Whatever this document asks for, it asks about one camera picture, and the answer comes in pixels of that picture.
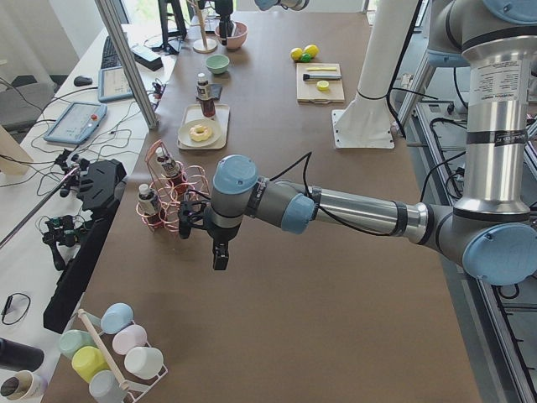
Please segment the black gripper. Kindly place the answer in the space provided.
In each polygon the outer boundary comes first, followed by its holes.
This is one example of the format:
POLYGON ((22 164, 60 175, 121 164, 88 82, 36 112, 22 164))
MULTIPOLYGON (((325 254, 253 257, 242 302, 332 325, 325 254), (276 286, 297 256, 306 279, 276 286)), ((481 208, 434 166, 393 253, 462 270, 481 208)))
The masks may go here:
POLYGON ((231 18, 234 11, 233 0, 215 0, 214 8, 220 18, 220 39, 223 45, 227 45, 227 32, 232 32, 234 29, 234 22, 231 18))
POLYGON ((187 239, 192 229, 206 231, 213 239, 213 269, 226 270, 228 243, 237 236, 242 217, 224 217, 213 210, 209 201, 183 201, 178 218, 180 238, 187 239))

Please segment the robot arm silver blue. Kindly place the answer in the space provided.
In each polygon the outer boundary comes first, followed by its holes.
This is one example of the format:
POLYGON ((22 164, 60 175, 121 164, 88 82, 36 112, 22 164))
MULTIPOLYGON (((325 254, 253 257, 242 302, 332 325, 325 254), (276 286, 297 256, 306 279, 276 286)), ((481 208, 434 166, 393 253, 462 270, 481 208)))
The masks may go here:
MULTIPOLYGON (((309 0, 255 0, 255 5, 261 11, 267 11, 273 7, 281 7, 294 11, 301 11, 309 4, 309 0)), ((218 38, 223 45, 227 45, 227 39, 231 36, 234 30, 234 22, 231 19, 234 11, 233 0, 216 0, 214 1, 214 9, 219 16, 219 34, 218 38)))
POLYGON ((435 1, 427 53, 434 66, 470 68, 463 191, 453 206, 407 205, 267 178, 250 158, 235 154, 219 161, 210 199, 180 205, 180 236, 208 232, 213 267, 224 270, 228 244, 244 217, 298 234, 319 220, 405 237, 491 285, 514 285, 532 275, 536 231, 520 192, 536 4, 435 1))

